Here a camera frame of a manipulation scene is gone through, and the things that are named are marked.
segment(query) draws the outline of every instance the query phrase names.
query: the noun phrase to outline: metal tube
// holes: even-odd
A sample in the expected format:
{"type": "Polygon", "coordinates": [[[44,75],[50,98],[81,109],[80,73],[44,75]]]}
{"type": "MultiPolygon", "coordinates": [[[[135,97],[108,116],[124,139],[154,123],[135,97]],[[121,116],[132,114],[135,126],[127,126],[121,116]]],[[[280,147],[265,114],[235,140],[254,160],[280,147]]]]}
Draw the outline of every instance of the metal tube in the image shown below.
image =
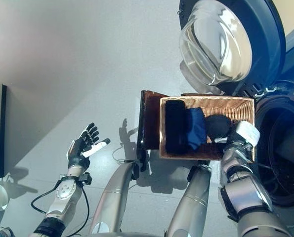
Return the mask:
{"type": "Polygon", "coordinates": [[[199,166],[187,187],[166,237],[201,237],[206,220],[211,170],[199,166]]]}
{"type": "Polygon", "coordinates": [[[109,180],[95,211],[90,234],[119,232],[134,163],[123,163],[109,180]]]}

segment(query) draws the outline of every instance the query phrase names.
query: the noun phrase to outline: white wall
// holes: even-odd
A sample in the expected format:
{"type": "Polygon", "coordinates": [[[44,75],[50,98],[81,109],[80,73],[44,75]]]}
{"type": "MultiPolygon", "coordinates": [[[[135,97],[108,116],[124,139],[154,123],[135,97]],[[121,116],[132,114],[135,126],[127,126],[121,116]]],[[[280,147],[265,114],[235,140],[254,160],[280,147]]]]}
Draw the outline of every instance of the white wall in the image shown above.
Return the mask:
{"type": "Polygon", "coordinates": [[[294,0],[273,0],[283,23],[285,35],[294,29],[294,0]]]}

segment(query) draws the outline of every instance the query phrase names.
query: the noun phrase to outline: wicker basket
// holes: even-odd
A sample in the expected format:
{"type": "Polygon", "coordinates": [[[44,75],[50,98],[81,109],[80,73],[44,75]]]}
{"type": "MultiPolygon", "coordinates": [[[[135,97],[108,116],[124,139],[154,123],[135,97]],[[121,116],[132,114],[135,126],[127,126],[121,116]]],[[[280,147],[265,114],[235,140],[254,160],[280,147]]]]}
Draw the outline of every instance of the wicker basket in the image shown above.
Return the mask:
{"type": "Polygon", "coordinates": [[[205,117],[210,115],[225,115],[231,121],[248,121],[254,125],[254,100],[244,97],[231,96],[178,96],[164,97],[160,100],[160,157],[167,159],[201,159],[201,160],[220,160],[222,154],[218,151],[216,144],[208,138],[208,143],[200,146],[195,153],[185,155],[173,155],[166,152],[166,124],[165,124],[165,104],[168,100],[182,100],[186,108],[201,107],[205,117]]]}

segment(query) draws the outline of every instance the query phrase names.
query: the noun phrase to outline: silver robot arm segment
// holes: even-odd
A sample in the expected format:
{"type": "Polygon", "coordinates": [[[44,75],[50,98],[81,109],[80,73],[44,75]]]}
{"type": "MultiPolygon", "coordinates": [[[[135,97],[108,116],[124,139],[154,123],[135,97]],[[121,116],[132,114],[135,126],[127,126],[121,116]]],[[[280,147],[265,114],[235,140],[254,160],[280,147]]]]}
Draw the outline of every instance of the silver robot arm segment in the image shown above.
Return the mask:
{"type": "Polygon", "coordinates": [[[201,237],[204,231],[211,169],[206,165],[195,169],[168,228],[166,237],[201,237]]]}
{"type": "Polygon", "coordinates": [[[135,161],[123,163],[114,172],[96,208],[90,228],[91,234],[120,231],[129,182],[132,178],[136,179],[135,174],[138,173],[139,166],[135,161]]]}
{"type": "Polygon", "coordinates": [[[251,124],[243,125],[237,126],[235,139],[228,139],[221,161],[224,179],[220,192],[229,218],[238,222],[239,237],[291,237],[273,213],[267,191],[248,167],[249,151],[257,144],[259,136],[249,141],[251,137],[247,136],[256,134],[257,129],[251,124]]]}

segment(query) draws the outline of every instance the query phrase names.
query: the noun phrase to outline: folded clothing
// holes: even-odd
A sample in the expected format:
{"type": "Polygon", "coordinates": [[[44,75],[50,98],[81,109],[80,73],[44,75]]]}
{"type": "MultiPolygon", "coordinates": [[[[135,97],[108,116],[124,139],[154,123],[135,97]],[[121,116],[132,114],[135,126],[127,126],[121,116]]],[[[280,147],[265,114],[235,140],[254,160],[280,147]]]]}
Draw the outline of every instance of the folded clothing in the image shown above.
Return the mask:
{"type": "Polygon", "coordinates": [[[201,108],[186,110],[187,145],[196,151],[202,144],[207,143],[205,116],[201,108]]]}
{"type": "Polygon", "coordinates": [[[181,100],[166,102],[166,151],[169,154],[187,152],[185,104],[181,100]]]}
{"type": "Polygon", "coordinates": [[[205,118],[201,108],[186,109],[181,100],[166,102],[166,151],[182,155],[196,151],[207,142],[205,118]]]}

